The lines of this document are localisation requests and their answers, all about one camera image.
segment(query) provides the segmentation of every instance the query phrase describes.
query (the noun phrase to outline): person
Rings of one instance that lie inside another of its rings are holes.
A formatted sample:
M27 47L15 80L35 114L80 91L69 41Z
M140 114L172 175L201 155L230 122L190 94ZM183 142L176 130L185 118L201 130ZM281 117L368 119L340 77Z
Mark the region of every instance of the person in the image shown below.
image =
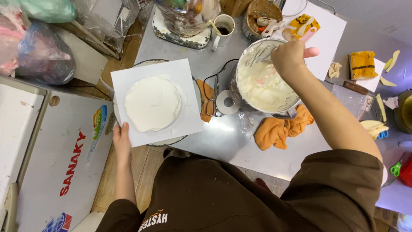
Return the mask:
M315 118L330 151L308 155L280 198L237 167L206 157L168 157L154 179L148 208L136 206L129 126L116 126L116 200L97 232L375 231L381 154L356 118L308 70L304 43L272 53L283 80Z

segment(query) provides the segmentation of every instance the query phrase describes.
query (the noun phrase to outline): hand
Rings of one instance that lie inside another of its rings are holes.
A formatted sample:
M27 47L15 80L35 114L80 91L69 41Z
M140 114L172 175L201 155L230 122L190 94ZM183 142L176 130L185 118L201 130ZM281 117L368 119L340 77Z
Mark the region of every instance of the hand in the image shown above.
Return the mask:
M285 78L288 72L294 71L301 66L305 66L303 61L303 50L305 43L297 40L290 41L280 45L278 49L271 54L273 66L282 78Z
M117 124L113 133L113 144L117 153L118 165L130 165L131 163L131 143L129 140L129 124L124 122L120 129Z

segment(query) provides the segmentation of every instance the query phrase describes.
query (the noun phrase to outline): power cord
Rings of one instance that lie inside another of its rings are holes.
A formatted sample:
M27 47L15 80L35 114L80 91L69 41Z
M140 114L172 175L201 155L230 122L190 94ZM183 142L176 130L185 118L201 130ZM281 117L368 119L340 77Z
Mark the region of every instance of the power cord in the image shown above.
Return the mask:
M335 9L332 5L327 4L326 2L324 2L324 1L322 1L322 0L316 0L316 1L321 2L321 3L323 3L323 4L325 4L325 5L329 6L329 7L331 7L331 8L333 9L333 12L334 12L333 14L336 15L336 9ZM303 9L302 9L301 11L299 11L297 14L294 14L294 15L283 15L283 17L293 17L293 16L296 16L296 15L302 13L302 11L303 11L304 9L306 9L306 7L308 6L308 2L309 2L309 1L306 0L306 5L305 5L305 7L303 7Z
M208 98L207 95L206 95L206 90L205 90L206 80L209 79L209 78L211 78L211 77L213 77L213 76L218 75L219 73L221 73L221 72L225 69L226 65L227 65L229 62L234 61L234 60L239 60L239 59L231 59L231 60L229 60L228 62L225 63L225 65L223 65L223 68L222 68L218 73L213 74L213 75L207 77L207 78L203 81L203 92L205 93L205 97L207 98L207 100L210 100L210 98Z
M87 88L87 87L91 87L91 88L95 88L95 89L99 90L101 93L103 93L103 91L101 91L99 88L97 88L97 87L94 86L94 85L70 85L69 87L75 87L75 88ZM112 98L111 98L109 95L107 95L107 94L105 94L105 93L103 93L103 94L106 95L106 96L110 99L110 101L112 101Z

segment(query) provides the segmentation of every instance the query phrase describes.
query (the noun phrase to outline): mug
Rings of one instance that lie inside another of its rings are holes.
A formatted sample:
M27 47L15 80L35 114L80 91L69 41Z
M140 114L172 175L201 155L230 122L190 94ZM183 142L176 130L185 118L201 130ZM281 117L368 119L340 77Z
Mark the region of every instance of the mug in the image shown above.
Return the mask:
M228 33L226 35L219 35L216 29L212 30L212 50L216 51L218 47L223 47L226 46L226 44L228 44L234 31L234 20L227 14L221 14L216 17L213 23L217 28L223 27L223 30L226 29L226 33Z

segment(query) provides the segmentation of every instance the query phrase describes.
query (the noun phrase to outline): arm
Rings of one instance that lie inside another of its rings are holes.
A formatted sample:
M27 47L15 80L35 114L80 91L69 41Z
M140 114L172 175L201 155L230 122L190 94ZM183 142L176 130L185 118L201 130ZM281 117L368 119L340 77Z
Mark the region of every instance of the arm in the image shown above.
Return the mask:
M305 103L326 142L332 149L365 152L382 162L377 145L363 126L305 66L303 49L302 41L288 42L273 51L272 61L283 80Z
M116 125L113 144L117 153L116 195L115 199L126 199L136 204L133 174L131 172L131 144L129 140L129 124L123 123L120 130Z

